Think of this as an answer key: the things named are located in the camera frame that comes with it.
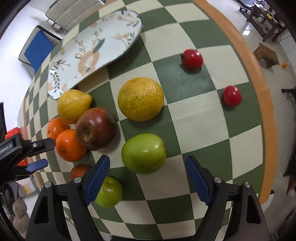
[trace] blue cushion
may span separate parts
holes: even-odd
[[[41,30],[38,31],[24,53],[35,72],[38,71],[39,67],[53,48],[52,43],[45,36],[44,32]]]

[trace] red plastic bag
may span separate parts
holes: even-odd
[[[15,134],[21,134],[20,128],[15,127],[12,130],[8,131],[7,134],[5,135],[5,140],[9,137],[12,137]],[[28,165],[28,162],[26,158],[23,159],[19,164],[17,164],[17,166],[27,166],[27,165]]]

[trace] checkered tablecloth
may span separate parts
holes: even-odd
[[[187,237],[199,227],[207,207],[186,175],[184,160],[194,155],[213,176],[229,183],[249,181],[260,195],[264,175],[262,117],[252,82],[231,42],[219,26],[189,0],[117,0],[72,29],[46,58],[32,84],[25,105],[25,123],[32,141],[46,138],[48,122],[58,116],[57,102],[47,95],[47,75],[53,57],[77,33],[118,9],[136,11],[143,32],[119,60],[97,71],[78,85],[90,93],[95,105],[109,110],[120,135],[105,149],[88,152],[77,163],[64,161],[54,150],[33,157],[46,158],[49,166],[38,172],[42,184],[69,182],[74,165],[94,165],[102,154],[111,159],[109,176],[123,187],[122,201],[113,208],[95,203],[90,213],[100,232],[135,239]],[[180,53],[197,48],[204,58],[200,73],[180,66]],[[135,77],[157,81],[165,94],[161,112],[152,120],[133,122],[118,108],[121,86]],[[236,108],[221,101],[223,89],[236,85],[243,96]],[[124,143],[140,133],[154,133],[166,145],[167,160],[156,173],[137,175],[124,167]],[[71,213],[64,203],[67,217]],[[222,225],[228,223],[231,205]]]

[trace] red object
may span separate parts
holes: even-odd
[[[184,66],[189,69],[201,68],[203,57],[196,49],[187,49],[181,55],[181,60]]]
[[[22,134],[20,132],[20,128],[15,127],[12,130],[8,131],[7,134],[5,135],[5,140],[8,139],[9,137],[14,136],[15,134]],[[26,158],[20,161],[19,164],[17,164],[17,166],[27,166],[27,165],[28,165],[28,162]]]
[[[242,94],[237,87],[229,85],[223,91],[223,98],[226,104],[230,106],[238,106],[242,101]]]

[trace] wooden stool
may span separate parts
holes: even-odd
[[[256,56],[258,61],[264,59],[268,69],[276,64],[279,65],[279,60],[277,58],[276,52],[261,43],[259,43],[259,47],[254,51],[254,55]]]

